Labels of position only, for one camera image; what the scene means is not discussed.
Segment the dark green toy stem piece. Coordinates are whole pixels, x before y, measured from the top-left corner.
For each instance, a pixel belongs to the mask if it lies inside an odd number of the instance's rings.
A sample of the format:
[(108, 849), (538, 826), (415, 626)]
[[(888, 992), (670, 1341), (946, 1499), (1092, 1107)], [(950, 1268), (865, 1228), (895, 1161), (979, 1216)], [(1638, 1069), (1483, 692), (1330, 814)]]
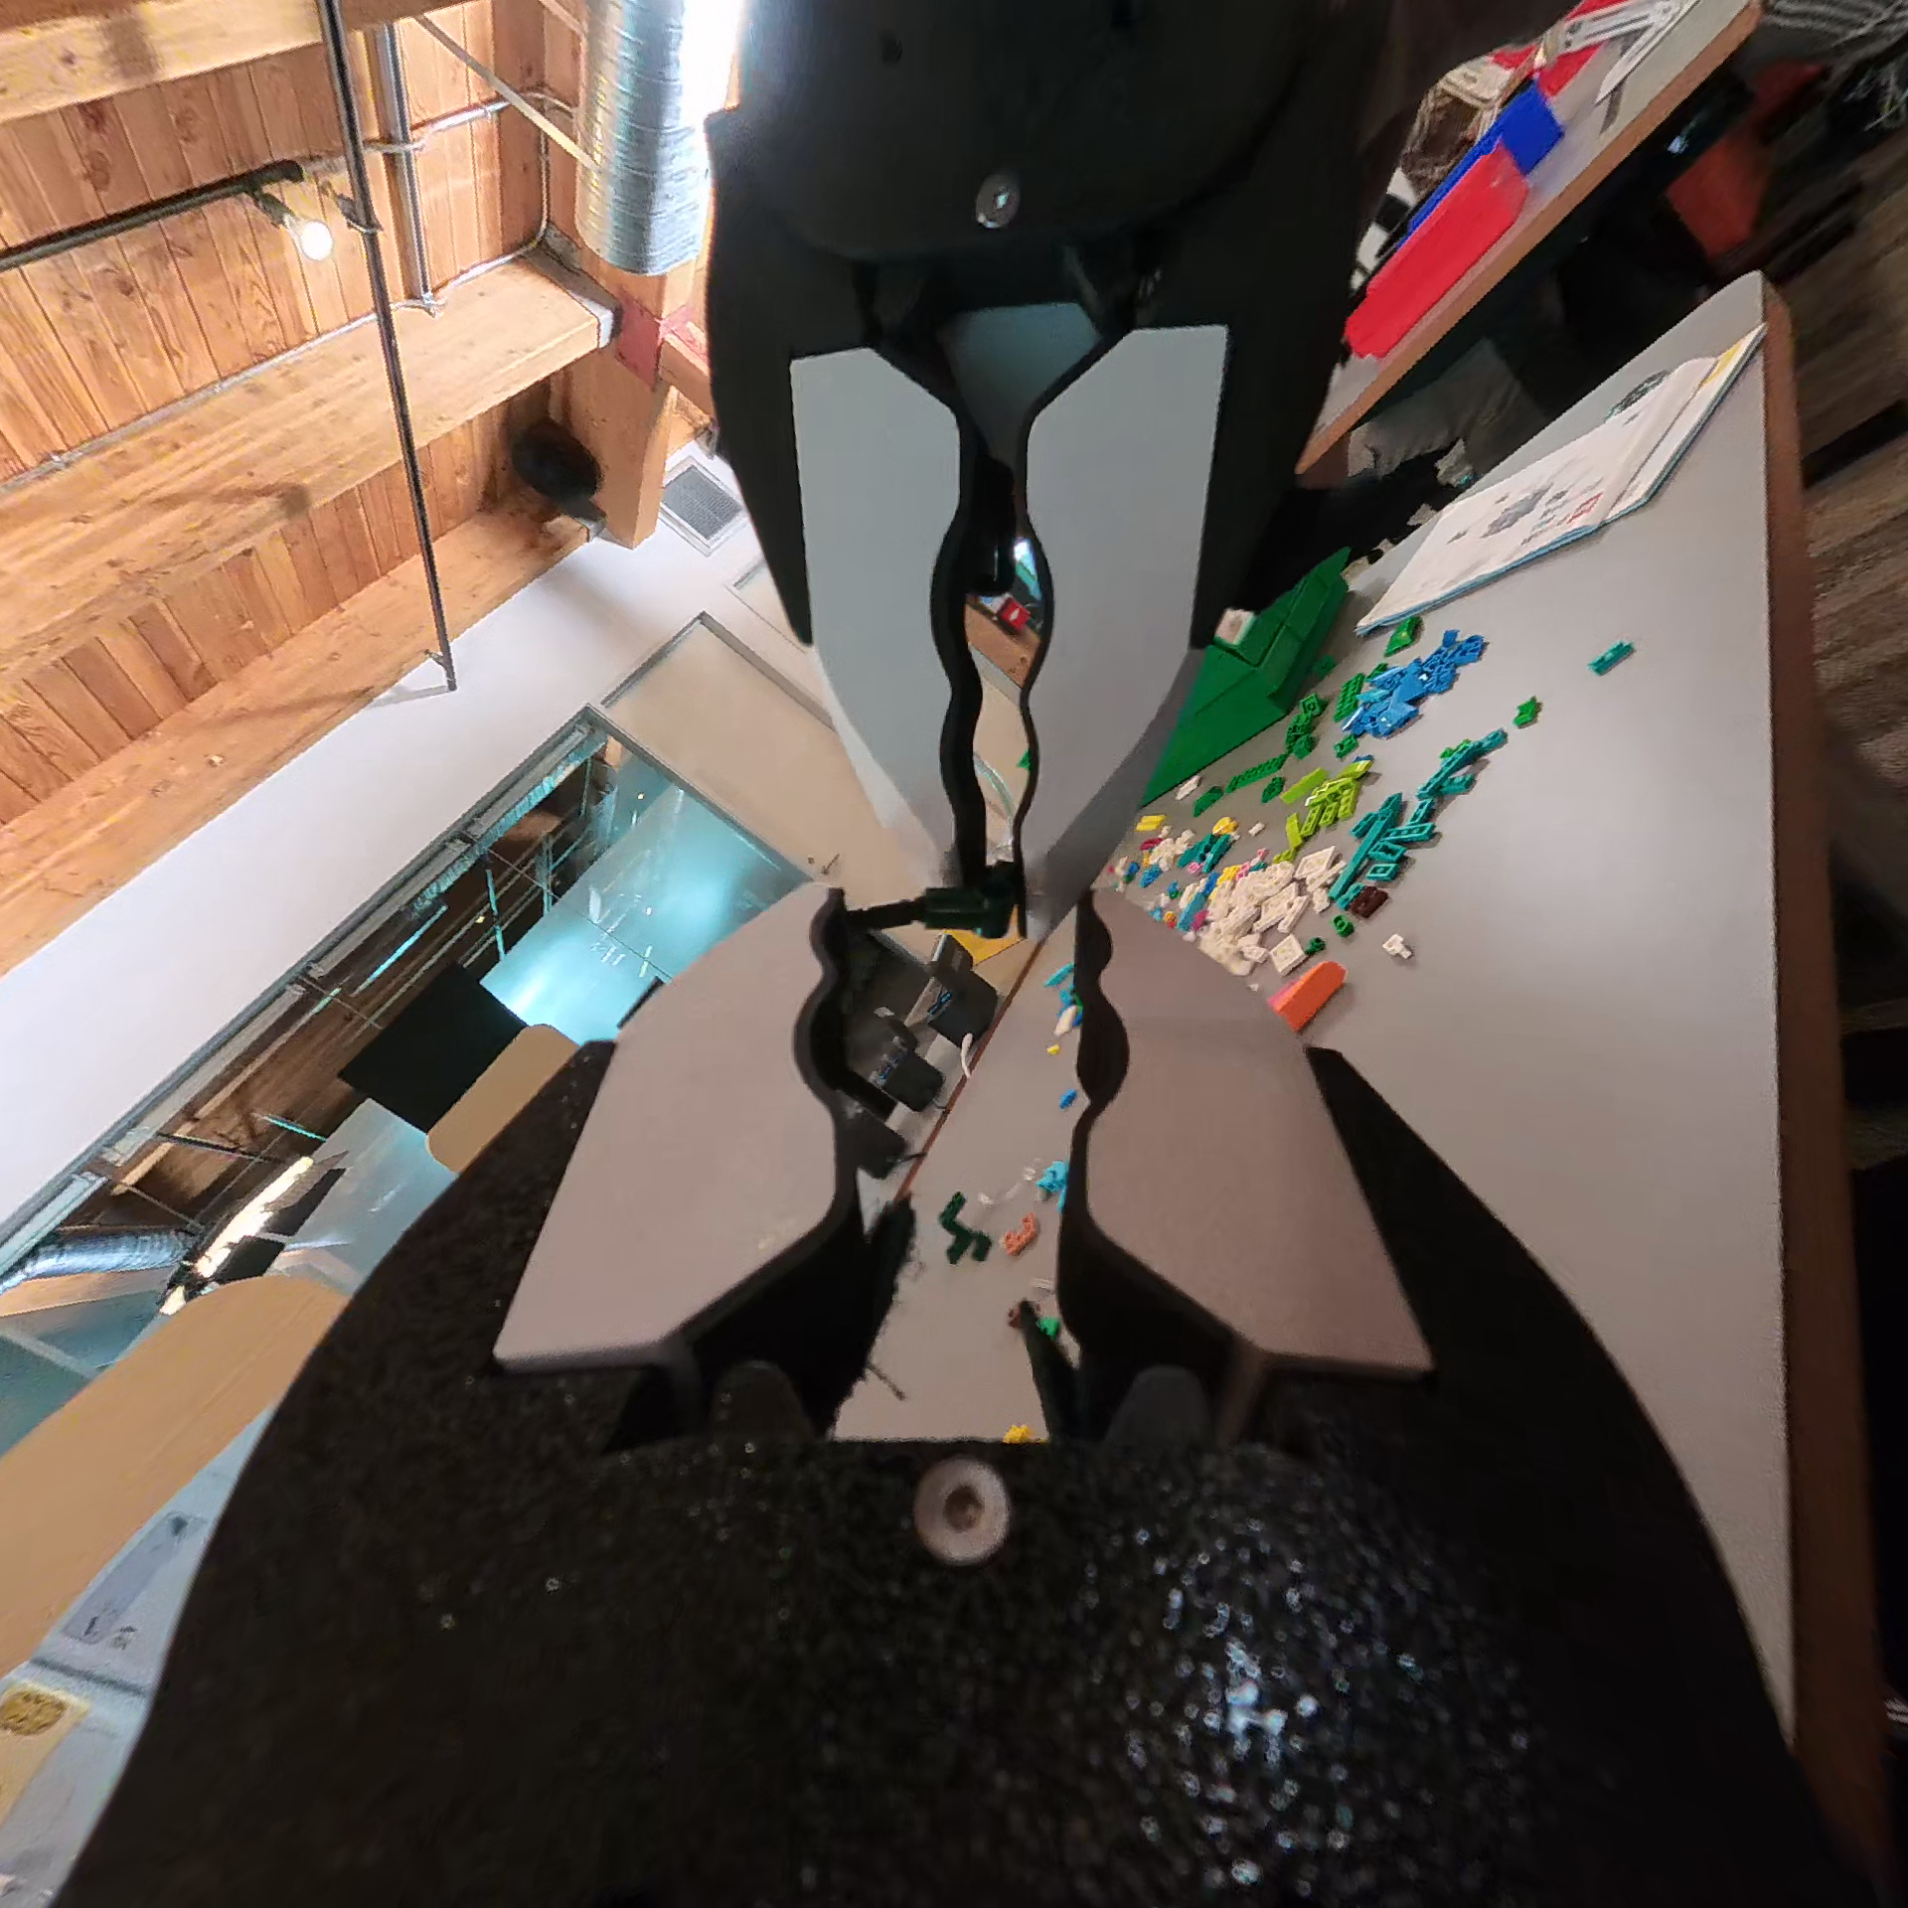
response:
[(848, 919), (870, 934), (917, 925), (933, 934), (973, 934), (997, 940), (1019, 932), (1019, 907), (1019, 882), (1009, 867), (997, 865), (978, 883), (931, 888), (915, 898), (854, 909)]

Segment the wooden post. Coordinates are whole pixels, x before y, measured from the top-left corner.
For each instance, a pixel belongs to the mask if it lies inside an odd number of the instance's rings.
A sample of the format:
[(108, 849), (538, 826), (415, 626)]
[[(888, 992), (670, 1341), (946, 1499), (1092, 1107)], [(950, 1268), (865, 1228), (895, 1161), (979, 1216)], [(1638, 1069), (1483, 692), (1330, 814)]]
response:
[(660, 525), (670, 457), (713, 422), (703, 265), (610, 279), (610, 343), (561, 373), (555, 407), (599, 470), (596, 537), (634, 549)]

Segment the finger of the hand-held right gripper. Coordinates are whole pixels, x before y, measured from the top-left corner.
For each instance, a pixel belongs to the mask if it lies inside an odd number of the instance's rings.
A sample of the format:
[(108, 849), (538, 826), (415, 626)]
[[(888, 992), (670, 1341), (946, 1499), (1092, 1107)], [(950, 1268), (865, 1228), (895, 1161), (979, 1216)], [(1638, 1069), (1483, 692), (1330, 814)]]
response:
[(964, 506), (964, 429), (873, 347), (790, 366), (810, 634), (829, 715), (908, 867), (982, 867), (946, 584)]
[(1192, 642), (1224, 324), (1142, 328), (1039, 409), (1022, 491), (1046, 634), (1022, 711), (1025, 927), (1048, 935), (1123, 841), (1199, 671)]

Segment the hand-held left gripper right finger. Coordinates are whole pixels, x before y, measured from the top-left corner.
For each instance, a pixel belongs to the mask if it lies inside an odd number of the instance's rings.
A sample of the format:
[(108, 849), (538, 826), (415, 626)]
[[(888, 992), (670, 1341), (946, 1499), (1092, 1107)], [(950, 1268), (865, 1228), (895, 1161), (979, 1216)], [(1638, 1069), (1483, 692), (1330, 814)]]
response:
[(1426, 1374), (1301, 1035), (1121, 898), (1089, 895), (1075, 925), (1086, 1110), (1057, 1297), (1089, 1361)]

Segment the wall air vent grille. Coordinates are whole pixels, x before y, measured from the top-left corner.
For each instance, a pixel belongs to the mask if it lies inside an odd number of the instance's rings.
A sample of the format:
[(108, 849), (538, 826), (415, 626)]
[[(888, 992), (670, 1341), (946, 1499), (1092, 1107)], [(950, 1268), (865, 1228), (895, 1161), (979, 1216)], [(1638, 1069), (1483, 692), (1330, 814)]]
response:
[(660, 525), (704, 557), (715, 555), (747, 521), (747, 506), (724, 467), (695, 448), (678, 454), (663, 472)]

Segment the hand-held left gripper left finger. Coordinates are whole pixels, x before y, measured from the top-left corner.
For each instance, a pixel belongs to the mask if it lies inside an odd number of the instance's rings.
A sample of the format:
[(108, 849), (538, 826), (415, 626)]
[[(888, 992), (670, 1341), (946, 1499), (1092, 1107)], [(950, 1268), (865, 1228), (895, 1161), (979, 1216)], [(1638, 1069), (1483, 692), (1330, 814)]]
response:
[(506, 1371), (638, 1368), (854, 1285), (869, 1225), (841, 1029), (841, 891), (819, 883), (661, 986), (615, 1035), (494, 1343)]

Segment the red plastic bin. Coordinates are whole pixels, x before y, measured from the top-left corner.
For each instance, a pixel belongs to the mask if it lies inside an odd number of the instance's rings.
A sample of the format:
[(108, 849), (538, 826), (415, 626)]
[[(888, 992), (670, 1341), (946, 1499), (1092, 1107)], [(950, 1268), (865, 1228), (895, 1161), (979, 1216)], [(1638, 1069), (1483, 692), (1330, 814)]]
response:
[(1345, 323), (1355, 358), (1383, 358), (1518, 223), (1528, 179), (1502, 142), (1475, 149), (1373, 274)]

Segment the black hanging panel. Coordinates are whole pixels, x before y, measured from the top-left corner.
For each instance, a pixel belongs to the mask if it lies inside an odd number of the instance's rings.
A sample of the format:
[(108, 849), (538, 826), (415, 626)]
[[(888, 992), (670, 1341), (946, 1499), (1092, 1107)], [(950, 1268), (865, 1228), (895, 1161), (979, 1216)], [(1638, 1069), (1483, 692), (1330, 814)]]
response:
[(339, 1082), (429, 1132), (529, 1024), (463, 965), (445, 965), (339, 1071)]

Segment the pile of loose toy bricks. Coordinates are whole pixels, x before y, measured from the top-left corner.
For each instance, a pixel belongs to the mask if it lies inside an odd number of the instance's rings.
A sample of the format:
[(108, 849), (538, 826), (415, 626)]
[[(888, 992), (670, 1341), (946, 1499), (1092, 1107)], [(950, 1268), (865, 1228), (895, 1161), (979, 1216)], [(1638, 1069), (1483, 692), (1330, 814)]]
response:
[(1154, 925), (1264, 990), (1356, 937), (1443, 845), (1459, 801), (1538, 726), (1542, 697), (1447, 724), (1490, 655), (1486, 634), (1421, 615), (1347, 672), (1301, 691), (1268, 735), (1217, 766), (1170, 769), (1098, 877)]

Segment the silver ventilation duct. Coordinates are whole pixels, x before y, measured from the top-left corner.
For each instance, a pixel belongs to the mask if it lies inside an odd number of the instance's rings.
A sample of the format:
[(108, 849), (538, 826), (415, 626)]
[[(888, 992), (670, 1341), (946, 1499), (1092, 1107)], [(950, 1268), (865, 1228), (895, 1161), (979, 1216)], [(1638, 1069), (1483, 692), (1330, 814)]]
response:
[(706, 121), (729, 98), (740, 2), (592, 2), (577, 225), (610, 269), (661, 278), (709, 219)]

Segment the black battery charger box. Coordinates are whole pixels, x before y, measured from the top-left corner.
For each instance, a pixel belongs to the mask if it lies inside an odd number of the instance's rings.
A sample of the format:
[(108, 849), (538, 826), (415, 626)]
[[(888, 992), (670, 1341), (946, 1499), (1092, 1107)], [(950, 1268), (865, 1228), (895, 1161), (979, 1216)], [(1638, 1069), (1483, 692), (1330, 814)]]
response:
[(979, 972), (967, 947), (954, 942), (930, 964), (928, 983), (915, 1001), (914, 1027), (921, 1033), (964, 1047), (990, 1032), (999, 992)]
[(947, 1043), (931, 1017), (873, 1008), (857, 1022), (854, 1037), (854, 1067), (895, 1107), (908, 1112), (947, 1108)]

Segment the black ceiling speaker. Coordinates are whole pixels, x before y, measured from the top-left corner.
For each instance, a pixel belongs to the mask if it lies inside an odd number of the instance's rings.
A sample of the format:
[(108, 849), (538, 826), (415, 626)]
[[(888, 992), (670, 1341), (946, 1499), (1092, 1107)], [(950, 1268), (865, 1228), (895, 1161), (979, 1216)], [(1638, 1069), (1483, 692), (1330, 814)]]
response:
[(555, 514), (592, 537), (606, 534), (599, 505), (602, 466), (559, 420), (545, 416), (520, 428), (510, 443), (515, 478)]

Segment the nested green plastic bins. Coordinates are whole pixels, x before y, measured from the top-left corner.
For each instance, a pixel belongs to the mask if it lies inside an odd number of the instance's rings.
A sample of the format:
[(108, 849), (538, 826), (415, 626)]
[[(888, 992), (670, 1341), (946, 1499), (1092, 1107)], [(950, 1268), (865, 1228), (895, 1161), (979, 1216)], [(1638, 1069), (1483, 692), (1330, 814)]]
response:
[(1349, 549), (1316, 563), (1264, 612), (1229, 612), (1146, 789), (1157, 801), (1289, 717), (1321, 672), (1347, 597)]

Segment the thin white instruction booklet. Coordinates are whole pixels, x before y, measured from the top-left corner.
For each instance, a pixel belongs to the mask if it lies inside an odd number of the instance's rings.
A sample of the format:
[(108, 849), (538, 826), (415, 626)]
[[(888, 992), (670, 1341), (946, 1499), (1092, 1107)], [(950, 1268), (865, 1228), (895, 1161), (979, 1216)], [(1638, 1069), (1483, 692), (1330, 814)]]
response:
[(1766, 336), (1768, 328), (1757, 324), (1714, 356), (1656, 373), (1561, 450), (1466, 491), (1426, 527), (1356, 634), (1431, 614), (1645, 508), (1757, 361)]

